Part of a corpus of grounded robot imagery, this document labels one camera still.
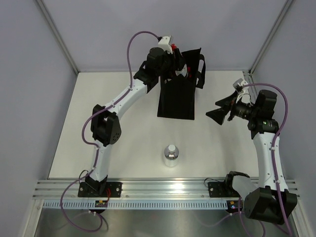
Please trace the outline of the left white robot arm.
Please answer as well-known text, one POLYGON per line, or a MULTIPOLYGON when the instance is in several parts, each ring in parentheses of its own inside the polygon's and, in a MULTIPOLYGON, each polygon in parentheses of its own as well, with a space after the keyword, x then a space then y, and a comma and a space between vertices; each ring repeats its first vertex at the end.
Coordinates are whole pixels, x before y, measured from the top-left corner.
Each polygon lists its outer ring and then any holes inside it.
POLYGON ((113 144, 121 136, 120 119, 143 95, 149 93, 158 83, 159 77, 187 74, 187 65, 179 48, 172 44, 171 50, 160 47, 150 49, 147 59, 135 73, 132 84, 113 102, 93 108, 91 117, 92 137, 95 140, 95 161, 91 171, 79 186, 79 197, 108 197, 107 183, 110 156, 113 144))

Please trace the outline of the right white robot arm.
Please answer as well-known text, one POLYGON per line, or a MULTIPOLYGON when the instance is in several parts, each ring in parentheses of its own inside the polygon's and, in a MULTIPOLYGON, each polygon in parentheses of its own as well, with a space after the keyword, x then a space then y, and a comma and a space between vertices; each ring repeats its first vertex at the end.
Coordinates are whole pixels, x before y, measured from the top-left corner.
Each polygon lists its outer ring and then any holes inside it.
POLYGON ((249 175, 230 171, 214 191, 229 196, 238 194, 247 218, 282 225, 297 205, 297 196, 290 193, 282 174, 279 125, 273 119, 276 102, 277 94, 269 90, 260 90, 253 104, 242 102, 241 93, 235 91, 217 101, 218 109, 206 116, 218 124, 223 124, 226 116, 229 121, 234 117, 247 120, 258 159, 258 185, 251 182, 249 175))

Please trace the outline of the silver bottle white cap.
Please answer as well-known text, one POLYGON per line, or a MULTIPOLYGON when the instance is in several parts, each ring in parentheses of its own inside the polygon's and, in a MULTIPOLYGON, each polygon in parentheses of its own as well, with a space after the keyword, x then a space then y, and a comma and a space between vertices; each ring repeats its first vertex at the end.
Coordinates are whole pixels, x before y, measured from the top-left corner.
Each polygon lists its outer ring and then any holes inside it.
POLYGON ((168 167, 175 167, 178 163, 179 150, 178 148, 170 144, 165 147, 163 152, 163 161, 164 164, 168 167))

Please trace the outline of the black canvas bag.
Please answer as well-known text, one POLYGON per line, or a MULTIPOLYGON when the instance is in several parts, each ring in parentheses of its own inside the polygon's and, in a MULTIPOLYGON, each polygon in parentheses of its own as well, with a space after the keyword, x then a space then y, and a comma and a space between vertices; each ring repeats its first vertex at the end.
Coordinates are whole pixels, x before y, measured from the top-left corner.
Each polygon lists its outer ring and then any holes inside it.
POLYGON ((160 95, 157 116, 170 119, 195 119, 195 91, 205 84, 206 63, 201 48, 182 52, 192 77, 182 75, 160 77, 160 95), (165 79, 172 81, 164 84, 165 79))

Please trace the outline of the dark red bottle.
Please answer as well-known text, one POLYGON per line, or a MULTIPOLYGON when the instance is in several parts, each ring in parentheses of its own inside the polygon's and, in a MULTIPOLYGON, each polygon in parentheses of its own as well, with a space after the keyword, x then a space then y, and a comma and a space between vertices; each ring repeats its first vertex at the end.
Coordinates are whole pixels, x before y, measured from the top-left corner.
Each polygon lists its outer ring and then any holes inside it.
POLYGON ((175 49, 177 49, 177 46, 175 44, 171 45, 172 50, 174 51, 175 49))

